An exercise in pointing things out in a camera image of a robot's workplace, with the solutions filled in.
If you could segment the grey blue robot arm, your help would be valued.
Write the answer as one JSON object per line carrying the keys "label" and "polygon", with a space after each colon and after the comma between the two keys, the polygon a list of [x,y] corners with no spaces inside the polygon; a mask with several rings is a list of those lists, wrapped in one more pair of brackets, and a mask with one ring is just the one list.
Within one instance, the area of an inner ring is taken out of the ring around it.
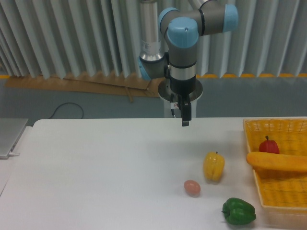
{"label": "grey blue robot arm", "polygon": [[139,70],[144,80],[164,77],[158,94],[171,110],[178,109],[182,126],[196,115],[203,87],[197,80],[197,44],[201,36],[234,31],[238,10],[217,0],[191,0],[192,10],[169,7],[158,12],[155,0],[141,0]]}

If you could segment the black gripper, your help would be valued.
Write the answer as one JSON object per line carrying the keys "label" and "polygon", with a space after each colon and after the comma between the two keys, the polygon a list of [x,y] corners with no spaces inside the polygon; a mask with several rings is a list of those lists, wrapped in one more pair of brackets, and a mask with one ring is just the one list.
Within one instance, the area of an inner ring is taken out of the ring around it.
{"label": "black gripper", "polygon": [[196,89],[196,75],[188,80],[178,80],[170,76],[171,94],[177,95],[178,108],[182,118],[182,126],[189,126],[191,121],[191,99],[190,94]]}

